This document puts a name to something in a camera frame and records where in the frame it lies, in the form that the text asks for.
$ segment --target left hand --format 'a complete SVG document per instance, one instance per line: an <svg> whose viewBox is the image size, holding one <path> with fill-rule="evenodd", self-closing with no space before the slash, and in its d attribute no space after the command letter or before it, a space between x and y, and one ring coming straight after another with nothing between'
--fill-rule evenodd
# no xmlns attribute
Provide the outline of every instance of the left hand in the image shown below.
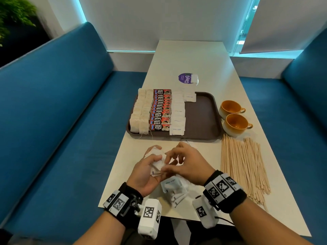
<svg viewBox="0 0 327 245"><path fill-rule="evenodd" d="M151 151L153 147L162 149L159 145L154 145L147 149L144 156ZM160 161L162 155L156 156L154 154L147 158L142 158L137 164L135 164L132 174L128 178L126 184L135 190L137 190L143 197L148 196L153 190L160 184L161 181L173 176L171 173L163 173L161 175L153 177L151 173L151 164L153 162Z"/></svg>

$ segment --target hand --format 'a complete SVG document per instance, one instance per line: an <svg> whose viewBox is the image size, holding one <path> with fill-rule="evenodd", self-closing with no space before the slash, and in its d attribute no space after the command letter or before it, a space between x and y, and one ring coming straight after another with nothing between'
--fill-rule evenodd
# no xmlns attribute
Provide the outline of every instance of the hand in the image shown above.
<svg viewBox="0 0 327 245"><path fill-rule="evenodd" d="M203 158L200 152L192 146L179 142L172 150L166 152L165 164L168 164L171 158L175 159L171 164L163 166L161 172L168 174L179 174L185 179L196 185L204 185L209 177L215 172L215 169Z"/></svg>
<svg viewBox="0 0 327 245"><path fill-rule="evenodd" d="M151 151L153 147L162 149L159 145L154 145L147 149L144 156ZM137 164L135 164L132 174L128 178L126 184L135 190L137 190L143 197L148 196L159 185L159 183L169 177L173 176L170 173L164 173L153 177L151 173L151 164L153 162L160 161L162 155L156 156L154 154L147 158L142 158Z"/></svg>

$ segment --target sofa backrest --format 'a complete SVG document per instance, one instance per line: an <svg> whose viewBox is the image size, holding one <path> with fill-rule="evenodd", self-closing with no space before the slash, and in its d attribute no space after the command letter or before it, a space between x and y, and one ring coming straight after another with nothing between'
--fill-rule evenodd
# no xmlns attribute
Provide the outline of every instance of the sofa backrest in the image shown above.
<svg viewBox="0 0 327 245"><path fill-rule="evenodd" d="M112 69L88 22L0 69L0 223Z"/></svg>
<svg viewBox="0 0 327 245"><path fill-rule="evenodd" d="M327 29L318 35L286 68L283 78L327 129L326 42Z"/></svg>

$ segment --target purple sticker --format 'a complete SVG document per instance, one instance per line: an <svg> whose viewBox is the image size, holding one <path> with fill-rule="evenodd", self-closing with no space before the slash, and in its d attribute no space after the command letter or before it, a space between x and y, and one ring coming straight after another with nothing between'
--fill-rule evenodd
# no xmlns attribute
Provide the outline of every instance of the purple sticker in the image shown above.
<svg viewBox="0 0 327 245"><path fill-rule="evenodd" d="M178 76L178 80L182 83L191 84L192 83L191 77L192 77L191 73L183 73Z"/></svg>

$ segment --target wristband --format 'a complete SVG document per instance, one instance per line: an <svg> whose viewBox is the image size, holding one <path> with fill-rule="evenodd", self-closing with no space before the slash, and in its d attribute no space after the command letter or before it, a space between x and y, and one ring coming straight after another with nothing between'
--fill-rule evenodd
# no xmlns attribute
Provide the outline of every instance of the wristband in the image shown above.
<svg viewBox="0 0 327 245"><path fill-rule="evenodd" d="M203 194L210 204L218 207L224 213L231 213L247 197L240 185L228 174L219 170L209 177L204 187Z"/></svg>
<svg viewBox="0 0 327 245"><path fill-rule="evenodd" d="M104 202L104 210L114 216L126 228L137 226L135 211L140 211L138 204L143 201L142 195L124 182Z"/></svg>

